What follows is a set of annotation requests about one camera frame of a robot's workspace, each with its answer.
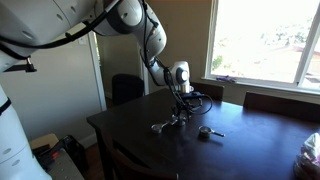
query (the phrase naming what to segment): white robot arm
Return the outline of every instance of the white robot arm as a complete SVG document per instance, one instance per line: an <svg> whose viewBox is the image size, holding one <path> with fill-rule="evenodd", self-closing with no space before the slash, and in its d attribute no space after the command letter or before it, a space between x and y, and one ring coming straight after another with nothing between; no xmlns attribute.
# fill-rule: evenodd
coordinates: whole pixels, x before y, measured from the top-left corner
<svg viewBox="0 0 320 180"><path fill-rule="evenodd" d="M53 41L78 23L87 26ZM180 85L189 93L189 67L177 62L165 67L157 55L166 35L152 9L140 0L0 0L0 72L12 70L38 50L71 42L91 30L110 36L132 33L141 46L141 58L158 85ZM0 179L51 179L32 155L19 118L0 87Z"/></svg>

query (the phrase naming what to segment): chair back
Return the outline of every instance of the chair back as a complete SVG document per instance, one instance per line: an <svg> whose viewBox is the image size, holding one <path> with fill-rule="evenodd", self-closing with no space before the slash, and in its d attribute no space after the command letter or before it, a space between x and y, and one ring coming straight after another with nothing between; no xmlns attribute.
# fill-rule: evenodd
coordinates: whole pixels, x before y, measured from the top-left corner
<svg viewBox="0 0 320 180"><path fill-rule="evenodd" d="M194 88L194 91L200 92L210 96L213 100L222 101L223 98L223 86L203 84L197 82L190 82L190 85Z"/></svg>
<svg viewBox="0 0 320 180"><path fill-rule="evenodd" d="M112 103L120 105L143 96L144 82L135 75L116 74L112 77Z"/></svg>
<svg viewBox="0 0 320 180"><path fill-rule="evenodd" d="M304 101L247 92L243 106L306 121L320 121L320 105Z"/></svg>
<svg viewBox="0 0 320 180"><path fill-rule="evenodd" d="M111 136L103 131L103 140L107 156L111 158L118 180L178 180L177 173L155 171L140 166L114 147Z"/></svg>

